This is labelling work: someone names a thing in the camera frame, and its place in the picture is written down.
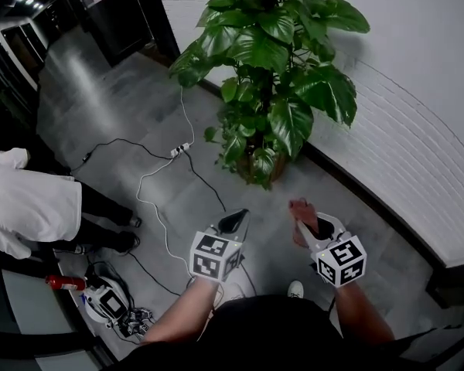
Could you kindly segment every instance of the black pants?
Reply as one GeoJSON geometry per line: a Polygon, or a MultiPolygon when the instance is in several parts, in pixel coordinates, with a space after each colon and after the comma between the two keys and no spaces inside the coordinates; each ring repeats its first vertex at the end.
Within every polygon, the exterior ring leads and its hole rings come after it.
{"type": "MultiPolygon", "coordinates": [[[[106,217],[119,226],[127,226],[132,218],[132,210],[120,206],[115,201],[100,194],[90,186],[82,186],[82,213],[106,217]]],[[[58,240],[53,247],[59,250],[75,251],[77,244],[90,244],[95,247],[108,247],[117,251],[126,251],[134,244],[133,236],[127,232],[116,233],[106,230],[89,220],[81,218],[77,235],[71,241],[58,240]]]]}

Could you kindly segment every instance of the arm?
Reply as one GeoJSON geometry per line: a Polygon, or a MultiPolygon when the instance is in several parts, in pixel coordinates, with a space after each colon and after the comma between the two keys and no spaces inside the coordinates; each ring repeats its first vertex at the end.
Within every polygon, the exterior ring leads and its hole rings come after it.
{"type": "Polygon", "coordinates": [[[395,340],[390,326],[355,282],[337,288],[335,303],[345,339],[367,345],[379,345],[395,340]]]}
{"type": "Polygon", "coordinates": [[[24,148],[13,148],[0,153],[0,166],[8,166],[13,169],[24,169],[28,164],[30,155],[24,148]]]}
{"type": "Polygon", "coordinates": [[[31,256],[31,249],[21,243],[14,233],[0,228],[0,251],[21,260],[31,256]]]}
{"type": "Polygon", "coordinates": [[[149,329],[142,344],[198,339],[213,308],[217,289],[218,283],[197,277],[149,329]]]}

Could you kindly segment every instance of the doorway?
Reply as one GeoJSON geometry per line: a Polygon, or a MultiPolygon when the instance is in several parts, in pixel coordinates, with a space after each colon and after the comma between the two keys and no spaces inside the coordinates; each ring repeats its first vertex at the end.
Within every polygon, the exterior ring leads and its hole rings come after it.
{"type": "Polygon", "coordinates": [[[2,34],[7,40],[14,55],[17,56],[19,62],[24,66],[31,78],[38,83],[38,75],[44,66],[44,62],[32,46],[32,43],[28,40],[22,28],[20,26],[15,26],[2,30],[2,34]]]}
{"type": "Polygon", "coordinates": [[[32,122],[36,120],[38,93],[19,72],[0,43],[0,89],[32,122]]]}

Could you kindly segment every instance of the black shoe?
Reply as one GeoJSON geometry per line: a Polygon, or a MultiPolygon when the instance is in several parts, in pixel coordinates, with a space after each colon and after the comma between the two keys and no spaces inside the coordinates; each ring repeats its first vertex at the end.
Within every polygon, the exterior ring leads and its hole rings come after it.
{"type": "Polygon", "coordinates": [[[129,253],[129,251],[132,251],[134,250],[136,247],[139,246],[139,244],[141,244],[141,240],[139,239],[139,237],[133,233],[133,232],[128,232],[128,231],[124,231],[124,232],[121,232],[119,233],[119,236],[121,237],[121,239],[128,244],[128,248],[123,250],[123,251],[118,251],[118,253],[121,255],[121,256],[125,256],[129,253]]]}
{"type": "Polygon", "coordinates": [[[133,215],[131,217],[131,220],[129,221],[129,226],[133,226],[135,228],[139,228],[141,224],[142,224],[142,220],[135,215],[133,215]]]}

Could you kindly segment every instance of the white shirt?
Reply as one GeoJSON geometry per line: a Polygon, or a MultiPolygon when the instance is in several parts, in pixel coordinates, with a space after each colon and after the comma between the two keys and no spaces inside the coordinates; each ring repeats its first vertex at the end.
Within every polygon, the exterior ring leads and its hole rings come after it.
{"type": "Polygon", "coordinates": [[[23,148],[0,154],[0,250],[17,259],[31,255],[18,237],[72,240],[80,226],[80,183],[73,177],[20,170],[27,163],[23,148]]]}

